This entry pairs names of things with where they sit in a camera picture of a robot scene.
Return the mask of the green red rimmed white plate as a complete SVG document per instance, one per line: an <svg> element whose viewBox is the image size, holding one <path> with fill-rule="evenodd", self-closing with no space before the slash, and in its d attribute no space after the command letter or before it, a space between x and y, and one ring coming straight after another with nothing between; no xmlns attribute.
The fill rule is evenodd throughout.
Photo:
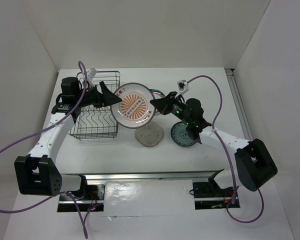
<svg viewBox="0 0 300 240"><path fill-rule="evenodd" d="M150 98L151 100L162 99L162 98L166 97L166 95L158 89L149 88L148 90L151 93L150 94L151 95L151 98Z"/></svg>

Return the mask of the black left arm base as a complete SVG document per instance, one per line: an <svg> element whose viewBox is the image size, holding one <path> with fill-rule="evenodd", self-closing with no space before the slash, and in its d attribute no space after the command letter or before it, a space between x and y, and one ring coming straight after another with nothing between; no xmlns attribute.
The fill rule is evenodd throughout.
<svg viewBox="0 0 300 240"><path fill-rule="evenodd" d="M72 191L71 193L78 199L83 199L88 196L93 196L95 200L104 200L105 184L88 184L87 178L80 175L81 182L79 190Z"/></svg>

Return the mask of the orange sunburst white plate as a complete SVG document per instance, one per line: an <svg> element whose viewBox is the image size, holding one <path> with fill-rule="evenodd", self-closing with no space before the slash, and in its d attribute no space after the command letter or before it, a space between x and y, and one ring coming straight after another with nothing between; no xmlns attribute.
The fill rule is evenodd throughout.
<svg viewBox="0 0 300 240"><path fill-rule="evenodd" d="M120 86L114 94L121 102L110 107L113 118L122 127L138 129L149 124L155 116L155 107L150 103L155 97L143 84L130 82Z"/></svg>

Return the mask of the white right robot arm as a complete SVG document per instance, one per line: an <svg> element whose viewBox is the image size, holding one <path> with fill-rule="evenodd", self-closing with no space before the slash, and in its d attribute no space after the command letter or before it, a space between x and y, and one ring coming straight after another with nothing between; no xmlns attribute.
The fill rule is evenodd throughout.
<svg viewBox="0 0 300 240"><path fill-rule="evenodd" d="M208 184L213 196L220 196L225 189L245 187L257 191L278 173L266 145L260 139L247 140L214 128L204 119L204 110L198 99L179 101L176 92L153 99L150 103L162 115L173 114L186 125L188 136L199 144L224 151L230 162L228 170L215 173Z"/></svg>

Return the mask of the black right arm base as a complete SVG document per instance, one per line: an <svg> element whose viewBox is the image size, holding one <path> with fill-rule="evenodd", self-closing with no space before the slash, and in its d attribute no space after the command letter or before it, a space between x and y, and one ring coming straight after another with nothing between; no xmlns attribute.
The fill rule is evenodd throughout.
<svg viewBox="0 0 300 240"><path fill-rule="evenodd" d="M195 198L227 198L232 197L234 190L233 187L228 187L222 189L215 181L217 174L221 173L223 170L215 172L213 175L208 177L207 181L203 182L193 182L192 189L189 194Z"/></svg>

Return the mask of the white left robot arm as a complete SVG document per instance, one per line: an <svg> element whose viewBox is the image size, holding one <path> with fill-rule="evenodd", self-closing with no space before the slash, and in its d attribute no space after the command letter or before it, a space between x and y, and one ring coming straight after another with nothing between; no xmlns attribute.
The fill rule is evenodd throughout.
<svg viewBox="0 0 300 240"><path fill-rule="evenodd" d="M122 100L112 93L103 81L97 86L77 77L66 77L61 81L61 93L52 108L50 121L37 144L26 156L19 156L14 162L18 188L23 195L57 196L71 192L78 200L87 197L89 187L82 175L61 174L56 167L59 150L75 125L82 108L109 107Z"/></svg>

